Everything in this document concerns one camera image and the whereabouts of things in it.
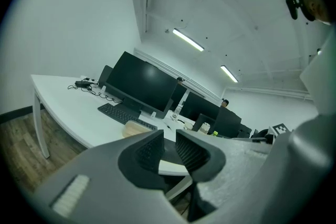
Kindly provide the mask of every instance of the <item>keyboard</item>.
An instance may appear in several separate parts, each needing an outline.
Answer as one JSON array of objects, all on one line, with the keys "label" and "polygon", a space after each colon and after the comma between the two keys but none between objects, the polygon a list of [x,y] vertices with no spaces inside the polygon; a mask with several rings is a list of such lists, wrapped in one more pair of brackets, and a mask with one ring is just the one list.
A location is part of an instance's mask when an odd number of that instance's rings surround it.
[{"label": "keyboard", "polygon": [[135,121],[151,130],[157,130],[158,128],[152,124],[147,123],[146,121],[139,120],[137,117],[127,113],[124,110],[118,109],[116,106],[112,106],[111,104],[107,103],[98,107],[98,110],[104,113],[106,116],[122,123],[126,124],[127,121]]}]

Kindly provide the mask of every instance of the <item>person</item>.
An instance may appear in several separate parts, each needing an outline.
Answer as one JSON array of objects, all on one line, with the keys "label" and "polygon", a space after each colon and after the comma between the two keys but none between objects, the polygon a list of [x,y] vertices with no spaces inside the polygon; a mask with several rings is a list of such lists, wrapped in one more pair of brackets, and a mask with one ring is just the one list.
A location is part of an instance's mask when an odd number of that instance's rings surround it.
[{"label": "person", "polygon": [[222,99],[222,106],[226,108],[227,105],[229,105],[229,101],[226,99]]},{"label": "person", "polygon": [[299,0],[302,13],[309,21],[319,20],[325,24],[332,23],[324,0]]},{"label": "person", "polygon": [[179,84],[179,85],[182,85],[182,82],[184,81],[184,79],[182,79],[181,77],[178,77],[177,78],[177,83]]}]

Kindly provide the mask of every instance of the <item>desk leg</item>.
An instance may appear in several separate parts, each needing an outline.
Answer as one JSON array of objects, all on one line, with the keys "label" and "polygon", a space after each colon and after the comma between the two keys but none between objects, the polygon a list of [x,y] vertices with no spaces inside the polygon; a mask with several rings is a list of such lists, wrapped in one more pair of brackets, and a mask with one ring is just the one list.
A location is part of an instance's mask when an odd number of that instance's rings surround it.
[{"label": "desk leg", "polygon": [[35,91],[34,91],[34,103],[33,103],[33,116],[34,116],[35,131],[37,134],[38,143],[40,144],[42,150],[42,154],[45,158],[49,158],[50,154],[42,130],[41,104]]},{"label": "desk leg", "polygon": [[171,200],[184,191],[193,182],[191,176],[185,176],[175,187],[166,193],[167,200]]}]

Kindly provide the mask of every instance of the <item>black monitor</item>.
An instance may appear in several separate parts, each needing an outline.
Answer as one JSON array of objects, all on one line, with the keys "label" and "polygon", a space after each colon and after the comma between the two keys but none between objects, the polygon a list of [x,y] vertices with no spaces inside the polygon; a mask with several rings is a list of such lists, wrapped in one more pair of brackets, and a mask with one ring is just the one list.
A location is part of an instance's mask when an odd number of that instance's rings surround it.
[{"label": "black monitor", "polygon": [[125,96],[123,105],[133,110],[146,106],[156,112],[165,111],[176,85],[175,78],[126,51],[106,81],[107,88]]},{"label": "black monitor", "polygon": [[222,106],[209,133],[216,131],[220,136],[235,138],[238,136],[241,120],[234,112]]},{"label": "black monitor", "polygon": [[101,73],[99,80],[98,80],[98,87],[101,89],[105,86],[105,82],[107,81],[108,77],[111,75],[113,68],[109,66],[105,66],[103,72]]},{"label": "black monitor", "polygon": [[216,119],[219,112],[219,107],[195,93],[190,92],[185,100],[180,115],[192,121],[196,121],[200,114],[203,114],[211,119]]},{"label": "black monitor", "polygon": [[171,105],[170,107],[170,110],[175,110],[178,106],[178,104],[180,103],[183,95],[185,94],[187,88],[180,85],[180,84],[177,84],[176,88],[175,88],[175,91],[173,92],[173,95],[172,95],[172,100],[173,100],[173,104]]},{"label": "black monitor", "polygon": [[251,128],[249,128],[249,127],[247,127],[247,126],[245,126],[243,124],[240,124],[239,130],[242,131],[242,132],[248,133],[248,134],[250,134],[251,131],[252,131]]}]

